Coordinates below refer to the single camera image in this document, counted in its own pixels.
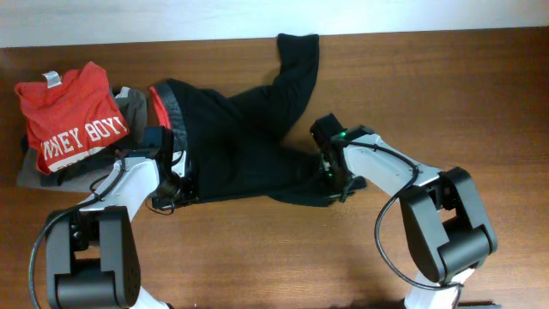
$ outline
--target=wood grain surface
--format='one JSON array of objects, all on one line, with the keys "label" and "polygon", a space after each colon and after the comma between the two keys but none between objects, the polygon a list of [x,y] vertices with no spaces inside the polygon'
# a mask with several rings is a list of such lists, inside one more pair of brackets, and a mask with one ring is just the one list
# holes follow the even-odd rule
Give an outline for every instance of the wood grain surface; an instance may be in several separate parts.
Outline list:
[{"label": "wood grain surface", "polygon": [[[0,307],[31,307],[27,265],[46,216],[85,195],[15,187],[25,120],[17,82],[41,81],[87,61],[115,86],[146,90],[167,77],[236,94],[272,80],[275,39],[84,45],[0,50]],[[321,38],[318,82],[285,144],[314,151],[308,129],[333,112],[368,125],[414,159],[468,170],[499,238],[499,250],[466,282],[463,301],[504,308],[549,306],[549,29],[383,33]],[[266,197],[179,209],[142,208],[133,222],[142,284],[185,307],[346,307],[401,299],[373,241],[388,197],[373,185],[328,209]],[[409,276],[401,214],[382,229]],[[37,263],[45,305],[45,256]]]}]

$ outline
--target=white background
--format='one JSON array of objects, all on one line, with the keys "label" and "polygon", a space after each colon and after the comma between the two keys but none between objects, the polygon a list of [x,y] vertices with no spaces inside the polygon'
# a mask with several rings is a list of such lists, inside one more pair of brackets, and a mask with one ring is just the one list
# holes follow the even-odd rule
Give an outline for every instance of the white background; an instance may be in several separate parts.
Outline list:
[{"label": "white background", "polygon": [[549,0],[0,0],[0,47],[549,25]]}]

